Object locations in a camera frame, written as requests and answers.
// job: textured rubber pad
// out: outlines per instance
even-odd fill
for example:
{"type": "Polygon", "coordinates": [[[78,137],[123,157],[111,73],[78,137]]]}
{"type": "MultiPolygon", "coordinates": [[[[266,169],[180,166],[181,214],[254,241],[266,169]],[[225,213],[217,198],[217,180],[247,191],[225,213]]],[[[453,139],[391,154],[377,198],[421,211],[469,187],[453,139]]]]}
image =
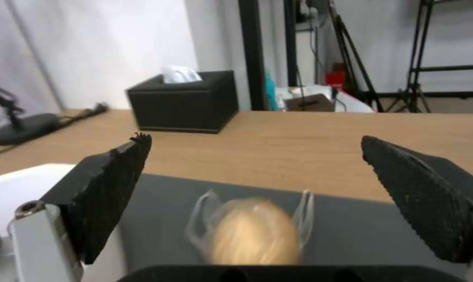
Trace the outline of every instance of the textured rubber pad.
{"type": "Polygon", "coordinates": [[[75,254],[92,264],[127,206],[151,148],[136,134],[118,148],[85,157],[41,200],[61,209],[75,254]]]}
{"type": "Polygon", "coordinates": [[[473,258],[473,175],[442,157],[424,155],[372,136],[364,160],[415,232],[441,259],[473,258]]]}

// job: white tissue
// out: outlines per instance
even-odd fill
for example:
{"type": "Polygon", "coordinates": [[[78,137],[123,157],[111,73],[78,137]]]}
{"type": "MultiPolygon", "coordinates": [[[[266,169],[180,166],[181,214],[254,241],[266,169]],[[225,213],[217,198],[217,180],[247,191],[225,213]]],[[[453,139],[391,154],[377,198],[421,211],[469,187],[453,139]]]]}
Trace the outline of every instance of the white tissue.
{"type": "Polygon", "coordinates": [[[162,68],[163,83],[186,83],[201,81],[200,75],[187,67],[166,66],[162,68]]]}

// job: lamp base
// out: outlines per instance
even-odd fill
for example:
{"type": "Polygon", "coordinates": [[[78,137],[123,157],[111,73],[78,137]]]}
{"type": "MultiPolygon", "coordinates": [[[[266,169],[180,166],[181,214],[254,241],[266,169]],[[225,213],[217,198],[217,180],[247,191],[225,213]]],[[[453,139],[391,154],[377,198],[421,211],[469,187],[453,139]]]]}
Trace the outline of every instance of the lamp base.
{"type": "Polygon", "coordinates": [[[0,127],[0,146],[18,145],[57,130],[59,116],[55,114],[37,114],[20,118],[21,130],[16,130],[12,125],[0,127]]]}

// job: tissue box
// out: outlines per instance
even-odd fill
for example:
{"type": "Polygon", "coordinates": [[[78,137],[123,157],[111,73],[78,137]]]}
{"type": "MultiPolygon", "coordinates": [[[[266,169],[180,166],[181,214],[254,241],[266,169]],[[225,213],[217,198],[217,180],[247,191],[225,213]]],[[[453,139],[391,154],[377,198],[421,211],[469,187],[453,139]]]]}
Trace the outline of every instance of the tissue box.
{"type": "Polygon", "coordinates": [[[176,84],[158,75],[128,89],[139,129],[219,133],[238,112],[233,71],[199,75],[202,81],[176,84]]]}

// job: floor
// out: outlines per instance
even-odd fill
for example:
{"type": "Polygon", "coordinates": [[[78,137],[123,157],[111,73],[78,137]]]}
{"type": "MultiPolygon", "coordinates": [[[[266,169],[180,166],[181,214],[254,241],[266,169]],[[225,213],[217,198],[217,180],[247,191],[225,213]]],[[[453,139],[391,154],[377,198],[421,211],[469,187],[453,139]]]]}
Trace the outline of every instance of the floor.
{"type": "MultiPolygon", "coordinates": [[[[433,113],[473,114],[473,98],[427,98],[426,100],[428,101],[430,110],[433,113]]],[[[384,109],[387,109],[393,101],[394,98],[381,98],[381,104],[384,109]]],[[[398,109],[401,105],[403,105],[403,103],[399,102],[393,110],[398,109]]],[[[421,101],[420,106],[421,110],[424,111],[421,101]]]]}

